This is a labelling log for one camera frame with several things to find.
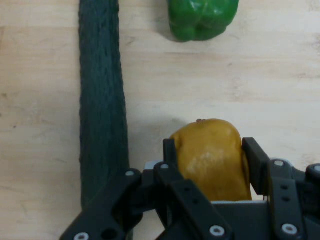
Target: screw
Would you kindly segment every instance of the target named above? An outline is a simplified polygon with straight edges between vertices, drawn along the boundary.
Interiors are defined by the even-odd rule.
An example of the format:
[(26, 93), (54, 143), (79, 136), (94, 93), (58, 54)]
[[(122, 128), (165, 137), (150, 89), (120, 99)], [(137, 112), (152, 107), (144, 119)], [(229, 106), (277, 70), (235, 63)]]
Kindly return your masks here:
[(314, 166), (314, 170), (316, 170), (317, 172), (320, 172), (320, 165)]
[(297, 227), (289, 223), (282, 225), (282, 231), (288, 235), (296, 235), (298, 233)]
[(168, 169), (168, 168), (169, 168), (169, 165), (168, 165), (168, 164), (162, 164), (160, 168), (161, 168), (161, 169)]
[(280, 160), (277, 160), (274, 162), (274, 165), (277, 165), (279, 167), (282, 167), (284, 165), (284, 162), (283, 161), (280, 161)]
[(130, 176), (135, 175), (135, 173), (134, 173), (133, 171), (127, 171), (127, 172), (125, 173), (125, 175), (128, 176), (128, 177), (130, 177)]
[(86, 232), (80, 232), (74, 236), (73, 240), (89, 240), (89, 234)]
[(210, 233), (215, 237), (222, 237), (225, 235), (225, 229), (222, 226), (214, 225), (210, 227)]

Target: cucumber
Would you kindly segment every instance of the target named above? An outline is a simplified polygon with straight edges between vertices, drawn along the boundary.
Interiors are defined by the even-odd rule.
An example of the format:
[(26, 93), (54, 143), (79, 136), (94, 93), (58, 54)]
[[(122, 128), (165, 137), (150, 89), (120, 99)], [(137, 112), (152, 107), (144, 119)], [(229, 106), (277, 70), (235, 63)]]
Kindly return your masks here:
[(118, 0), (80, 0), (78, 33), (81, 206), (84, 209), (118, 170), (129, 167)]

